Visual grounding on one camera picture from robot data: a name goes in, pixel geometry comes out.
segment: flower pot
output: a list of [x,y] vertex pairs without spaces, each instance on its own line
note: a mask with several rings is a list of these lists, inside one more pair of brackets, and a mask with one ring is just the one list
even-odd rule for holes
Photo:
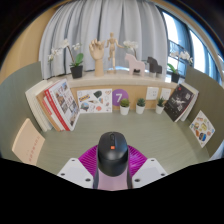
[[171,81],[172,82],[178,83],[179,78],[180,78],[179,74],[172,73],[172,75],[171,75]]
[[136,104],[136,113],[137,114],[142,114],[144,109],[145,109],[145,107],[140,107]]
[[71,73],[72,73],[72,78],[73,79],[77,79],[77,78],[81,78],[82,77],[82,69],[83,66],[75,66],[75,67],[71,67]]
[[122,106],[120,106],[120,112],[121,112],[121,114],[122,115],[127,115],[128,114],[128,111],[129,111],[129,108],[130,108],[130,106],[129,107],[122,107]]
[[158,106],[158,104],[156,105],[156,113],[157,114],[161,114],[163,112],[164,107],[160,107]]

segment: white flower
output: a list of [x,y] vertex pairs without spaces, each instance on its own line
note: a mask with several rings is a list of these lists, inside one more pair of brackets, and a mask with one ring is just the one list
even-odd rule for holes
[[53,55],[58,56],[58,55],[62,54],[62,49],[61,49],[61,48],[58,48],[58,49],[54,49],[54,48],[52,48],[52,49],[51,49],[51,53],[52,53]]
[[72,48],[73,48],[75,51],[77,51],[77,50],[81,47],[81,45],[82,45],[82,44],[77,43],[77,44],[75,44],[75,45],[72,45]]
[[189,53],[187,52],[187,51],[181,51],[180,52],[180,56],[179,56],[180,58],[182,58],[182,59],[186,59],[186,60],[190,60],[190,55],[189,55]]
[[48,61],[53,61],[53,60],[54,60],[54,55],[53,54],[48,55]]
[[127,48],[131,48],[131,49],[137,49],[138,48],[138,43],[135,41],[130,41],[130,40],[126,40],[123,42],[124,46]]
[[171,53],[170,53],[170,56],[171,56],[171,57],[174,57],[174,58],[175,58],[175,57],[178,57],[178,56],[179,56],[179,52],[178,52],[178,51],[176,51],[176,52],[171,52]]
[[62,43],[61,43],[61,47],[62,47],[62,48],[66,48],[66,47],[68,47],[68,46],[69,46],[68,39],[63,40]]

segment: black plant pot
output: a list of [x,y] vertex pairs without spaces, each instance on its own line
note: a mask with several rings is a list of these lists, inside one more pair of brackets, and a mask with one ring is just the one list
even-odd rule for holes
[[77,79],[77,78],[81,78],[82,77],[82,69],[83,66],[76,66],[76,67],[71,67],[71,72],[72,72],[72,78],[73,79]]
[[172,82],[178,83],[179,78],[180,78],[179,74],[172,73],[172,75],[171,75],[171,81]]

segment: orchid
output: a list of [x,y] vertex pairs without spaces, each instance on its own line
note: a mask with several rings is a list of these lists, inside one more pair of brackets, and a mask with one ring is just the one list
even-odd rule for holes
[[[193,63],[193,58],[190,57],[189,53],[187,51],[181,51],[180,54],[178,51],[175,52],[171,52],[170,56],[175,58],[178,57],[178,63],[177,63],[177,68],[178,68],[178,64],[179,64],[179,58],[183,59],[183,60],[187,60],[189,62],[189,64]],[[173,67],[173,65],[171,65],[170,63],[167,63],[167,65],[170,67],[170,69],[172,70],[173,73],[178,74],[178,69],[175,69]]]
[[129,48],[134,51],[136,58],[136,49],[138,48],[138,43],[135,41],[126,40],[123,42],[125,48]]
[[73,48],[75,51],[77,51],[81,46],[82,46],[82,44],[77,43],[77,44],[75,44],[75,45],[72,45],[72,48]]
[[51,62],[53,60],[54,60],[54,55],[53,54],[48,55],[48,62]]
[[63,40],[61,43],[61,48],[66,48],[66,47],[69,47],[68,39]]
[[[80,43],[77,43],[75,45],[72,46],[72,48],[76,51],[78,50],[80,47],[81,47],[82,44]],[[71,55],[71,58],[72,58],[72,63],[70,65],[70,67],[76,67],[76,66],[79,66],[79,64],[82,63],[82,59],[83,59],[83,54],[82,53],[79,53],[77,56],[76,56],[76,60],[74,60],[73,56],[72,56],[72,52],[71,52],[71,49],[69,47],[69,42],[68,42],[68,39],[65,39],[61,42],[61,46],[59,48],[52,48],[51,49],[51,54],[48,55],[48,62],[51,62],[54,60],[54,57],[55,56],[58,56],[60,54],[62,54],[62,51],[64,48],[68,48],[69,50],[69,53]]]

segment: purple sign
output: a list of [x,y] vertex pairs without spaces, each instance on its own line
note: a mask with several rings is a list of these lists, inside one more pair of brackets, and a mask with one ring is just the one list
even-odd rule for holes
[[122,99],[128,99],[128,93],[123,89],[115,89],[112,93],[112,102],[114,106],[120,106]]

